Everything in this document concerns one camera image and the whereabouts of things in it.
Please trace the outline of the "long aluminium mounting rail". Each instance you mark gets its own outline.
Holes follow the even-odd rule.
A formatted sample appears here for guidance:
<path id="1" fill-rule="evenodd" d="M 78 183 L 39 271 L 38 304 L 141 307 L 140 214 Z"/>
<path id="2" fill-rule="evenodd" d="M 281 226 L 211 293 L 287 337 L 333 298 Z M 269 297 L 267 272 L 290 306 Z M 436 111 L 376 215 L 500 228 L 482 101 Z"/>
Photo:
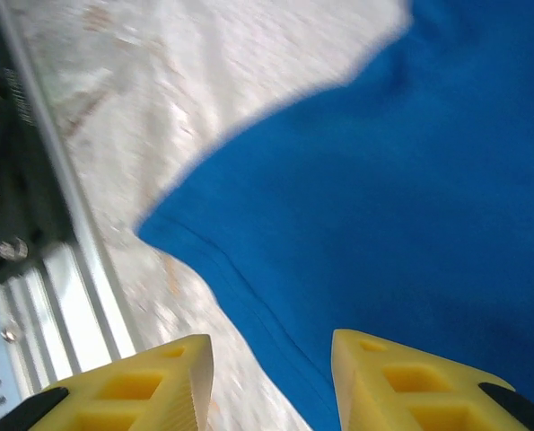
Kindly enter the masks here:
<path id="1" fill-rule="evenodd" d="M 72 374 L 132 356 L 144 344 L 7 0 L 0 0 L 0 26 L 72 226 L 65 242 L 25 277 L 6 283 L 0 294 L 1 305 L 23 328 L 23 340 L 10 352 L 19 367 L 22 395 L 28 395 Z"/>

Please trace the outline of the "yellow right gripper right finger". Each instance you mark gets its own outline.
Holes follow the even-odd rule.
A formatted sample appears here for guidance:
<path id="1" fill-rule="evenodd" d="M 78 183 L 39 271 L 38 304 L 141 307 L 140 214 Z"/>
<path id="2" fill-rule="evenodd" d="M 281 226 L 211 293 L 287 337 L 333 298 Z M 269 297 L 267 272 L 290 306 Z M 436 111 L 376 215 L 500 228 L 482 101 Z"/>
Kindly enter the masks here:
<path id="1" fill-rule="evenodd" d="M 503 379 L 355 330 L 335 330 L 342 431 L 534 431 L 534 403 Z"/>

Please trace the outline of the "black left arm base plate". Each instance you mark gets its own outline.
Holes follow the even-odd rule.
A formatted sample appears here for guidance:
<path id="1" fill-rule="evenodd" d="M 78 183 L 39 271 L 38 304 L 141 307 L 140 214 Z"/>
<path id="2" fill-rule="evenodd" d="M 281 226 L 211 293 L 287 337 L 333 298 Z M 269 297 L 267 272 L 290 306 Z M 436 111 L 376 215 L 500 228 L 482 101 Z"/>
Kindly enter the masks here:
<path id="1" fill-rule="evenodd" d="M 0 284 L 33 268 L 73 233 L 38 127 L 13 71 L 0 75 Z"/>

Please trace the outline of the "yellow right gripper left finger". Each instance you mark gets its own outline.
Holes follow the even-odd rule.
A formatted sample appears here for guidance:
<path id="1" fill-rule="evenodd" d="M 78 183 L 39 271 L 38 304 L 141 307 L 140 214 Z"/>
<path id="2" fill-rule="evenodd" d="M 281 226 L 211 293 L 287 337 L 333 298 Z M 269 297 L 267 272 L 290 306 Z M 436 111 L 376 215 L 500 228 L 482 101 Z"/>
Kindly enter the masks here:
<path id="1" fill-rule="evenodd" d="M 66 378 L 68 396 L 30 431 L 206 431 L 211 339 L 189 335 Z"/>

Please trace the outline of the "blue printed t-shirt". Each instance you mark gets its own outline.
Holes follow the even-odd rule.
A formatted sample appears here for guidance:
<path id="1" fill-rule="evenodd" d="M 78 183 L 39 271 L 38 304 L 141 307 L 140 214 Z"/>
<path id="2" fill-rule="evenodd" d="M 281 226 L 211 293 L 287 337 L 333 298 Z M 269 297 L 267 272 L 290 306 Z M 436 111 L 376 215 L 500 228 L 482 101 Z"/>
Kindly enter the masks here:
<path id="1" fill-rule="evenodd" d="M 350 83 L 208 156 L 139 238 L 195 270 L 314 431 L 360 330 L 534 401 L 534 0 L 413 0 Z"/>

